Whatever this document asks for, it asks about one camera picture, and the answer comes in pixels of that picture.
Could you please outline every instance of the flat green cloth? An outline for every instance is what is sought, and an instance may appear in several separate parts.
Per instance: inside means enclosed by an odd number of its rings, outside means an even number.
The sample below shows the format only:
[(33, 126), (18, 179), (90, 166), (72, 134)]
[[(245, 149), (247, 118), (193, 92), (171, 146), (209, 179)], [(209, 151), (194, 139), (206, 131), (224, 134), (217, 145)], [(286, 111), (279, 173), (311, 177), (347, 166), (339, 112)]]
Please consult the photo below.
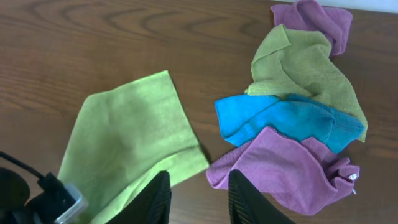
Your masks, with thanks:
[(249, 95), (289, 94), (312, 98), (357, 117), (365, 130), (368, 122), (349, 80), (330, 61), (331, 45), (321, 32), (287, 29), (281, 24), (262, 41), (252, 61), (254, 83)]
[(77, 222), (103, 224), (159, 171), (167, 170), (175, 185), (207, 167), (164, 71), (85, 100), (58, 178), (89, 202)]

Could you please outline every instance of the purple cloth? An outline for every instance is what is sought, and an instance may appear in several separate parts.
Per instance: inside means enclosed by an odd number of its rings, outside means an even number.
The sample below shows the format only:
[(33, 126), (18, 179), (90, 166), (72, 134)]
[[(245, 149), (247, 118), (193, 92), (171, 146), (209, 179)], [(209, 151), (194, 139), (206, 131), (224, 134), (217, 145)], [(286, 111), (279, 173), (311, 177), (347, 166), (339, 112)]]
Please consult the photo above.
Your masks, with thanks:
[(339, 158), (315, 138), (299, 143), (270, 127), (214, 162), (206, 171), (210, 185), (228, 189), (228, 174), (233, 169), (240, 170), (261, 192), (303, 215), (314, 215), (349, 195), (359, 177), (358, 166)]
[(298, 0), (292, 5), (271, 7), (275, 26), (284, 24), (288, 29), (320, 31), (331, 43), (330, 55), (346, 50), (349, 27), (353, 15), (345, 9), (321, 7), (315, 0)]

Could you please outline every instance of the green cloth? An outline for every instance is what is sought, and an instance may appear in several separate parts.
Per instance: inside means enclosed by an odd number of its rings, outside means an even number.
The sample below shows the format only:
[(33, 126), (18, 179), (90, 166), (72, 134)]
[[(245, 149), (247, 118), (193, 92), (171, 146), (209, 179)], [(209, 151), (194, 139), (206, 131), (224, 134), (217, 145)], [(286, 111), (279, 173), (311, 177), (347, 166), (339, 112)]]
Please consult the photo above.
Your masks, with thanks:
[(175, 185), (205, 170), (168, 71), (89, 96), (77, 117), (59, 179), (89, 207), (79, 223), (106, 223), (161, 170)]
[(273, 28), (254, 56), (254, 83), (246, 93), (283, 99), (296, 93), (332, 106), (363, 123), (359, 140), (364, 142), (368, 122), (351, 83), (330, 61), (330, 50), (321, 32), (287, 29), (283, 24)]

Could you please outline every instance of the wooden surface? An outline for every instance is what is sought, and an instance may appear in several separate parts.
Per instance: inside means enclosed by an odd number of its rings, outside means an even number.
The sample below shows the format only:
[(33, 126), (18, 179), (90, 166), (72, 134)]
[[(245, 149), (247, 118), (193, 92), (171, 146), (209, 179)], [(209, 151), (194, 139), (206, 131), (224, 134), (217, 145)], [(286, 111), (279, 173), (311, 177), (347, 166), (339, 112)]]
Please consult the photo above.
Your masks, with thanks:
[[(0, 0), (1, 150), (57, 173), (84, 99), (169, 69), (211, 160), (231, 150), (214, 101), (242, 93), (272, 28), (254, 0)], [(343, 152), (361, 166), (356, 196), (297, 223), (398, 222), (398, 15), (351, 11), (349, 44), (333, 62), (369, 121), (366, 143)], [(15, 167), (0, 161), (0, 166)], [(35, 179), (20, 172), (35, 186)], [(204, 173), (175, 186), (170, 223), (229, 223), (227, 191)], [(32, 195), (37, 195), (32, 188)]]

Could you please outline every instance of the crumpled cloth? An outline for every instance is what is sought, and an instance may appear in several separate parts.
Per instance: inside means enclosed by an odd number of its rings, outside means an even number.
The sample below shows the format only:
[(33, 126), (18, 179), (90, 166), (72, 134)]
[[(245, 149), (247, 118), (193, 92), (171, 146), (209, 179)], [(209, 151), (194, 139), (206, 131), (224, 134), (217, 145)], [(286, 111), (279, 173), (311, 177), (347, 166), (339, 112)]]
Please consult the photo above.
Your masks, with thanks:
[(89, 202), (78, 223), (107, 223), (159, 171), (175, 185), (205, 170), (168, 71), (89, 96), (77, 117), (58, 178)]
[(300, 95), (286, 100), (237, 95), (217, 100), (215, 106), (221, 136), (235, 146), (272, 126), (296, 141), (313, 136), (339, 153), (364, 131), (357, 118)]
[(306, 96), (358, 118), (365, 130), (368, 122), (349, 80), (329, 60), (331, 45), (320, 32), (273, 28), (258, 48), (252, 62), (254, 83), (249, 95), (291, 93)]
[(292, 5), (271, 7), (275, 26), (284, 24), (289, 29), (320, 31), (331, 44), (330, 55), (344, 53), (353, 15), (334, 7), (321, 7), (316, 0), (298, 0)]
[(315, 138), (299, 143), (270, 127), (212, 163), (206, 176), (213, 188), (228, 189), (228, 174), (234, 169), (260, 192), (270, 193), (281, 205), (303, 215), (314, 215), (351, 194), (359, 177), (358, 166)]

